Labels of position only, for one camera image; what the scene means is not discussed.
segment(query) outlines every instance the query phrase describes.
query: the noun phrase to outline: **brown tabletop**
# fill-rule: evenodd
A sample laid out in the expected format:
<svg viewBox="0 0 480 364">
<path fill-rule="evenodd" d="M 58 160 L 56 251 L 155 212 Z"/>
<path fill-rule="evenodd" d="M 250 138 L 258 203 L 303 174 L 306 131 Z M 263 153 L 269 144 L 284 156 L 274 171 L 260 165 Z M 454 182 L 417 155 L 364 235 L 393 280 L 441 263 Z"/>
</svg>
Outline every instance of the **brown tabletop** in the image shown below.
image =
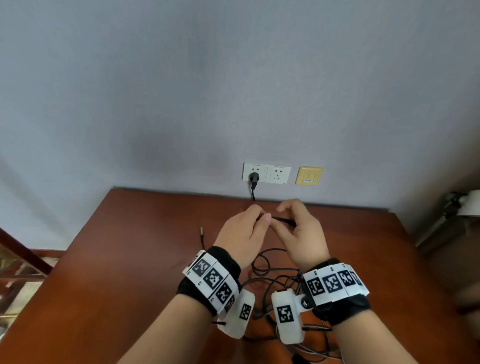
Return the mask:
<svg viewBox="0 0 480 364">
<path fill-rule="evenodd" d="M 173 297 L 182 269 L 251 201 L 111 190 L 0 342 L 2 364 L 114 364 Z M 258 202 L 267 212 L 277 203 Z M 479 349 L 397 217 L 385 211 L 310 206 L 332 256 L 351 264 L 374 311 L 420 363 L 479 363 Z M 263 248 L 281 247 L 272 231 Z M 292 267 L 285 253 L 273 266 Z M 249 273 L 242 272 L 240 281 Z M 249 286 L 259 303 L 263 284 Z M 311 313 L 304 323 L 315 323 Z M 264 320 L 251 337 L 270 335 Z M 324 338 L 308 333 L 321 349 Z M 278 341 L 248 343 L 215 327 L 202 363 L 290 363 Z"/>
</svg>

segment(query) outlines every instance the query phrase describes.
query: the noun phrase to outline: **right hand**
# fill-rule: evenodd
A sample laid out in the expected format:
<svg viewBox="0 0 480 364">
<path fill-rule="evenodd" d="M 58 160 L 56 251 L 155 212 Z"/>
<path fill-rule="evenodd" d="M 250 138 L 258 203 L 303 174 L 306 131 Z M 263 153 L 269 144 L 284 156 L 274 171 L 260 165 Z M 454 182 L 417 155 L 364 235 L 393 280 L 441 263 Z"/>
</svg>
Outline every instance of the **right hand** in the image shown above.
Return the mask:
<svg viewBox="0 0 480 364">
<path fill-rule="evenodd" d="M 303 273 L 330 259 L 324 231 L 299 199 L 282 202 L 276 210 L 287 211 L 297 227 L 290 232 L 280 221 L 272 219 L 271 227 L 287 249 L 288 255 Z"/>
</svg>

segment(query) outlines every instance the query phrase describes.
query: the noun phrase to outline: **forearm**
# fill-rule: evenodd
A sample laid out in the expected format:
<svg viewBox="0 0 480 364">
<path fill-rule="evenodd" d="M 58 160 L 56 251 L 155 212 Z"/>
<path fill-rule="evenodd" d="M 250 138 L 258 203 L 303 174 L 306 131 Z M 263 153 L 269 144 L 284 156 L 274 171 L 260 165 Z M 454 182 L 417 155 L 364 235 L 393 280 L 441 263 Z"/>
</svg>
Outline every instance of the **forearm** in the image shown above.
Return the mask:
<svg viewBox="0 0 480 364">
<path fill-rule="evenodd" d="M 333 332 L 346 364 L 416 363 L 373 311 L 350 317 Z"/>
<path fill-rule="evenodd" d="M 198 301 L 176 295 L 118 364 L 192 363 L 210 330 L 212 314 Z"/>
</svg>

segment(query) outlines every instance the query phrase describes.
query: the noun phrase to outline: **white wall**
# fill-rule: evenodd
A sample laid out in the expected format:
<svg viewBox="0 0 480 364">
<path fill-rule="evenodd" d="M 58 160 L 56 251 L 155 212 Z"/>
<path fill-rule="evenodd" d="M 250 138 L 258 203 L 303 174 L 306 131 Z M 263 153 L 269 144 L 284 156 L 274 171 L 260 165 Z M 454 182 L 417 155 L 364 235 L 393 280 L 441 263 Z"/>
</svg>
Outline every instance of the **white wall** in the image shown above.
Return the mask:
<svg viewBox="0 0 480 364">
<path fill-rule="evenodd" d="M 113 185 L 386 207 L 478 182 L 480 2 L 3 0 L 0 226 L 65 248 Z M 295 186 L 300 165 L 325 167 Z"/>
</svg>

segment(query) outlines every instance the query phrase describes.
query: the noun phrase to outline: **wall socket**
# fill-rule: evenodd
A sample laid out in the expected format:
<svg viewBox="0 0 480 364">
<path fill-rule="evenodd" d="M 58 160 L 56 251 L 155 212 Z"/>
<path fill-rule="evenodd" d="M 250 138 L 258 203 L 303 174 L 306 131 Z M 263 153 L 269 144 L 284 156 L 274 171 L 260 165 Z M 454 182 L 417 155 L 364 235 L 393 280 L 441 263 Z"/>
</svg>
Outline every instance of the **wall socket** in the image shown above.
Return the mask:
<svg viewBox="0 0 480 364">
<path fill-rule="evenodd" d="M 287 184 L 290 167 L 268 165 L 265 182 Z"/>
<path fill-rule="evenodd" d="M 242 179 L 244 181 L 249 181 L 248 177 L 250 173 L 257 172 L 260 176 L 258 182 L 265 182 L 265 177 L 267 175 L 267 167 L 268 164 L 255 164 L 255 163 L 247 163 L 243 164 L 243 176 Z"/>
</svg>

